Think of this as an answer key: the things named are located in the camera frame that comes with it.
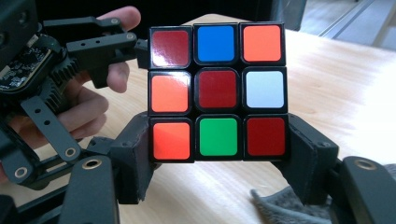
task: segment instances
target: human hand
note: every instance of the human hand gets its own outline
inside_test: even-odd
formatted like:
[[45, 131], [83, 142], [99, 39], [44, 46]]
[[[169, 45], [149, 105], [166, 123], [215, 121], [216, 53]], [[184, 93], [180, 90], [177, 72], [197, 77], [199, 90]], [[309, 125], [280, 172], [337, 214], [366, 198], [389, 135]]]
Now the human hand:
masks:
[[[125, 30], [131, 30], [140, 22], [140, 12], [135, 7], [123, 7], [98, 17], [99, 20], [117, 17]], [[114, 63], [108, 67], [107, 85], [115, 92], [125, 92], [129, 67], [127, 63]], [[100, 131], [106, 122], [105, 112], [108, 101], [102, 95], [84, 87], [91, 78], [87, 72], [81, 72], [67, 84], [64, 95], [72, 106], [57, 115], [58, 120], [71, 135], [76, 138], [92, 136]], [[26, 117], [16, 116], [8, 124], [31, 148], [42, 147], [48, 143], [44, 135], [33, 122]], [[6, 181], [0, 163], [0, 183]]]

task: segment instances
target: orange sticker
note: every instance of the orange sticker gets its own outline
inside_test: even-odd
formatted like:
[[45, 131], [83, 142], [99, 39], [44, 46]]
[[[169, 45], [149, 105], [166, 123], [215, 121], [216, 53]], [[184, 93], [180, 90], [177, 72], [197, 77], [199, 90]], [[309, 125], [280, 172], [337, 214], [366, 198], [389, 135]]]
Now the orange sticker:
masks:
[[156, 123], [153, 127], [153, 155], [156, 160], [186, 160], [190, 156], [188, 123]]
[[189, 108], [188, 76], [155, 76], [151, 80], [151, 109], [185, 112]]
[[281, 59], [281, 36], [277, 25], [248, 26], [243, 37], [247, 62], [276, 62]]

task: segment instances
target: gray cloth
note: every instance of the gray cloth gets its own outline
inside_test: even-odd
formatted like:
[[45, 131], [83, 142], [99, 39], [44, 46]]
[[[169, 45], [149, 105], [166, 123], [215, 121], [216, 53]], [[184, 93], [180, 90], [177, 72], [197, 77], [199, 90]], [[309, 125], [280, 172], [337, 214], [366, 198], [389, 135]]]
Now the gray cloth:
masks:
[[[396, 164], [385, 165], [396, 180]], [[328, 224], [330, 221], [329, 197], [323, 205], [303, 205], [291, 187], [286, 187], [280, 192], [262, 197], [257, 190], [251, 192], [253, 201], [262, 213], [265, 223], [269, 224]]]

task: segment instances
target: blue sticker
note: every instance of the blue sticker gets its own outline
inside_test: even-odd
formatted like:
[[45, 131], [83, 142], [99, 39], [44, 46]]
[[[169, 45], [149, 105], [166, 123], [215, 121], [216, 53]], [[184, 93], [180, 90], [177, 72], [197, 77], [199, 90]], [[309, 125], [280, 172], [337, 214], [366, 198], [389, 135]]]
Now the blue sticker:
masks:
[[230, 62], [235, 57], [234, 28], [202, 26], [198, 29], [198, 60], [205, 63]]

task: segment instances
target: green sticker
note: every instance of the green sticker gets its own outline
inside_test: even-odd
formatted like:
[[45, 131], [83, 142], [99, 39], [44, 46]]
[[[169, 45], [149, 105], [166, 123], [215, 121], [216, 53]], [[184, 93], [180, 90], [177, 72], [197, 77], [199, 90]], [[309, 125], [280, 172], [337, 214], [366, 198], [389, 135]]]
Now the green sticker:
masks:
[[201, 119], [199, 140], [201, 154], [234, 156], [238, 150], [237, 128], [235, 119]]

